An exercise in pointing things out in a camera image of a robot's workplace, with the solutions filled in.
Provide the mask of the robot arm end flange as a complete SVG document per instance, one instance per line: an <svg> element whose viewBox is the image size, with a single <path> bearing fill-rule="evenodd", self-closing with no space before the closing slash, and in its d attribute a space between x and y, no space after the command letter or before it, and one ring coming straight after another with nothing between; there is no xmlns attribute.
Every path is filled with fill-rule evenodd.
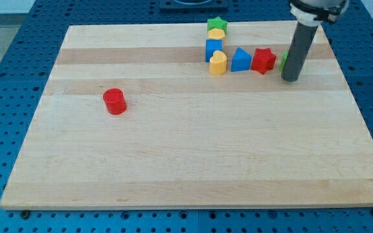
<svg viewBox="0 0 373 233"><path fill-rule="evenodd" d="M308 27L321 22L336 23L348 10L350 0L289 0L291 13L297 21Z"/></svg>

